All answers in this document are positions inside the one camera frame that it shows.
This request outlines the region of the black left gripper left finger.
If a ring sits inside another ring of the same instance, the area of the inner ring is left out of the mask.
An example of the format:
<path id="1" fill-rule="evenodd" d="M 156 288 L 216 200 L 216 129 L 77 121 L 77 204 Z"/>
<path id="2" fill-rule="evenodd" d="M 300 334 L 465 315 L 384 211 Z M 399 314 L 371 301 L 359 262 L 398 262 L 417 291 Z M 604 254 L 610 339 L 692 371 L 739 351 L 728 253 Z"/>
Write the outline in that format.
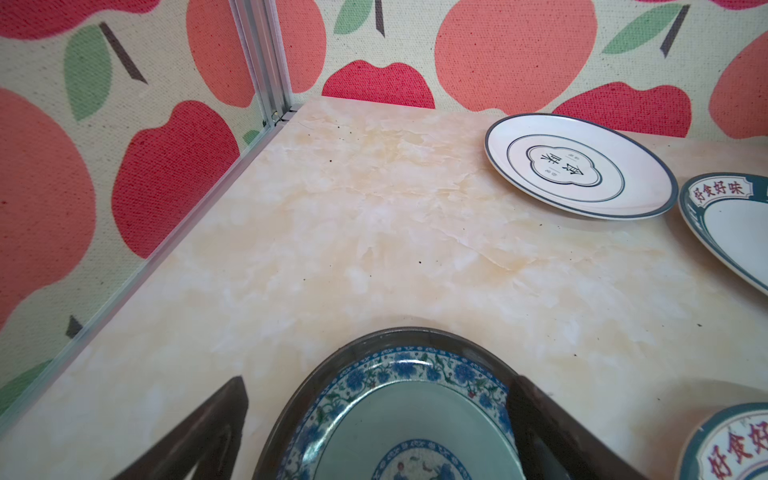
<path id="1" fill-rule="evenodd" d="M 240 449 L 248 405 L 243 378 L 231 378 L 116 477 L 229 479 Z"/>

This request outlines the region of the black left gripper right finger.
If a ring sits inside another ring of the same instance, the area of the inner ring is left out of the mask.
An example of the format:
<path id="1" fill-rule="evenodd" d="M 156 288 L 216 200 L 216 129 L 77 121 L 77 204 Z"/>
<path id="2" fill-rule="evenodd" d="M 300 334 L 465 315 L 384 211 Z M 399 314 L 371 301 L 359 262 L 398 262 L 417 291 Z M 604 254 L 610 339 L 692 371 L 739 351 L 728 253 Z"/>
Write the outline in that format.
<path id="1" fill-rule="evenodd" d="M 508 387 L 506 411 L 527 479 L 642 479 L 528 378 Z"/>

